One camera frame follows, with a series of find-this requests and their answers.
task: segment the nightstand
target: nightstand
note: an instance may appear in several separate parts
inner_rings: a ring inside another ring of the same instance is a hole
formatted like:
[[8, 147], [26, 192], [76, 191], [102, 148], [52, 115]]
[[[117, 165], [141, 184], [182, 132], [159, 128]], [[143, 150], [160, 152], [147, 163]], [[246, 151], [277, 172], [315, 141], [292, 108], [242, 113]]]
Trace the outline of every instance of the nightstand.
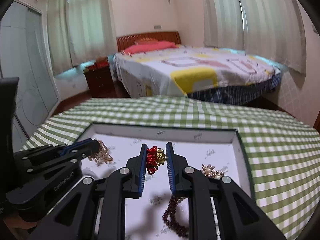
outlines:
[[84, 75], [93, 98], [116, 97], [109, 66], [89, 70]]

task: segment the white bedspread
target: white bedspread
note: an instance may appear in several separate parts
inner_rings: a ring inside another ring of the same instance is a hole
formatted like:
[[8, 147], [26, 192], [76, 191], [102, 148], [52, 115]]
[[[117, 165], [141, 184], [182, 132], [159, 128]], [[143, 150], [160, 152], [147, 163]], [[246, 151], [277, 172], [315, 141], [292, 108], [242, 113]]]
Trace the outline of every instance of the white bedspread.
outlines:
[[116, 54], [119, 80], [133, 98], [188, 93], [217, 87], [246, 86], [281, 72], [255, 56], [227, 49], [157, 50], [134, 55]]

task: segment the curtain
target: curtain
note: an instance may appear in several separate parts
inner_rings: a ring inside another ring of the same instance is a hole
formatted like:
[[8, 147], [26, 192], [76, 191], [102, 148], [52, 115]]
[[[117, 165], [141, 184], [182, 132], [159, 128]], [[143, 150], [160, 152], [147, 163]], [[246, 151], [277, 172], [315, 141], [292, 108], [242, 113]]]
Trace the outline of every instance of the curtain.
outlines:
[[67, 20], [73, 65], [117, 52], [110, 0], [69, 0]]
[[244, 49], [239, 0], [204, 0], [204, 44], [207, 47]]
[[65, 9], [66, 0], [48, 1], [48, 39], [54, 75], [72, 68]]
[[240, 0], [244, 49], [306, 72], [306, 38], [296, 0]]

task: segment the pillow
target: pillow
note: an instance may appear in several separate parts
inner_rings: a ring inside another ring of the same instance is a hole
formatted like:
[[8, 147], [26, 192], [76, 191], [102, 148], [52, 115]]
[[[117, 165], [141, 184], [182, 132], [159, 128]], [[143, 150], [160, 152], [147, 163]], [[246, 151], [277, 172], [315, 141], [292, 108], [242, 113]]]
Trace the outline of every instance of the pillow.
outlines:
[[134, 42], [136, 45], [145, 45], [145, 44], [156, 44], [159, 41], [154, 38], [141, 38]]
[[126, 48], [123, 52], [125, 54], [135, 54], [140, 52], [148, 52], [148, 51], [170, 49], [170, 48], [176, 49], [179, 47], [177, 47], [176, 44], [171, 41], [159, 41], [156, 44], [132, 45]]

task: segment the silver bolt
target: silver bolt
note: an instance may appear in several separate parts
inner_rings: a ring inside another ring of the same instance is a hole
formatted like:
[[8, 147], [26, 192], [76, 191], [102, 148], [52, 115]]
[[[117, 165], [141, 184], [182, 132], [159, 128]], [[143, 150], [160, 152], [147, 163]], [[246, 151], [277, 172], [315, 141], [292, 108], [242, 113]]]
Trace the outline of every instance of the silver bolt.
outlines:
[[184, 168], [185, 173], [191, 174], [195, 172], [195, 169], [192, 167], [186, 167]]
[[82, 183], [85, 184], [85, 185], [89, 185], [89, 184], [92, 183], [92, 181], [93, 181], [92, 178], [87, 177], [87, 178], [84, 178], [84, 179], [82, 180]]
[[221, 180], [226, 184], [229, 184], [231, 182], [231, 178], [229, 176], [223, 176]]
[[120, 170], [120, 173], [123, 174], [123, 175], [128, 174], [129, 172], [130, 172], [130, 170], [128, 168], [122, 168]]

